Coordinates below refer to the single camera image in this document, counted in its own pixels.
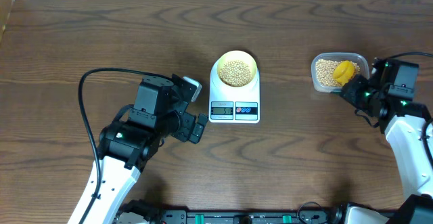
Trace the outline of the yellow measuring scoop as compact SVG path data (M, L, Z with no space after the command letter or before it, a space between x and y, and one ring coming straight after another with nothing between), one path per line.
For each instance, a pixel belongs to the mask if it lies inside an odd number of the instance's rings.
M341 85L347 84L356 74L356 68L351 61L342 61L334 70L332 78Z

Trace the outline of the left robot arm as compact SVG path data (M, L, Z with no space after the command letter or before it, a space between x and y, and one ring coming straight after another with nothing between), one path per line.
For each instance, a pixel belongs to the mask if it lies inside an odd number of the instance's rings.
M208 117L186 111L202 86L184 76L146 75L135 103L121 108L99 135L97 157L70 223L112 223L148 160L168 136L197 144Z

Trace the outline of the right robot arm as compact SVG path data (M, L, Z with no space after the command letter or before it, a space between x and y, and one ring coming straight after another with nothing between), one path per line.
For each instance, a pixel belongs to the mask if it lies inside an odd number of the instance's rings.
M357 114L376 118L396 159L405 201L391 216L349 204L342 223L432 222L432 116L413 102L419 66L392 58L376 60L369 79L358 74L342 87L340 97Z

